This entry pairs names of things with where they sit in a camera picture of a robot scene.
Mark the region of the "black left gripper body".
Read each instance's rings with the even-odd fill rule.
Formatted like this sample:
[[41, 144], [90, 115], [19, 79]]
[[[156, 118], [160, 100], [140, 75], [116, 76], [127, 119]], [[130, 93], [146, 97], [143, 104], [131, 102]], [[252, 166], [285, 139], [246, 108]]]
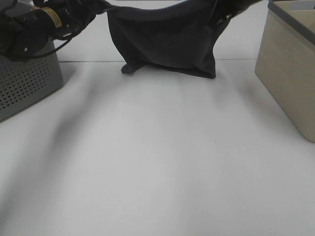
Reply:
[[61, 23], [53, 34], [79, 34], [91, 23], [96, 15], [108, 10], [106, 0], [48, 0], [46, 9], [52, 9]]

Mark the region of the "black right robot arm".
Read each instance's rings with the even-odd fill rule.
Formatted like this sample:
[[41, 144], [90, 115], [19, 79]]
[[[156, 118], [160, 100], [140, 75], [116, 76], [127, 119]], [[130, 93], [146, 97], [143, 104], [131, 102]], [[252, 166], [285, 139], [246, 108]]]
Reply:
[[210, 23], [212, 26], [229, 23], [233, 17], [241, 14], [257, 2], [260, 0], [218, 0]]

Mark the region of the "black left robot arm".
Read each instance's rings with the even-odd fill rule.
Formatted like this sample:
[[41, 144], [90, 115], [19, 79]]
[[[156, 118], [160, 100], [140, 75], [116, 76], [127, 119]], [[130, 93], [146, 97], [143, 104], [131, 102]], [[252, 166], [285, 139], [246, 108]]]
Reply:
[[0, 54], [13, 61], [47, 57], [113, 7], [106, 0], [34, 0], [13, 15], [18, 1], [0, 2]]

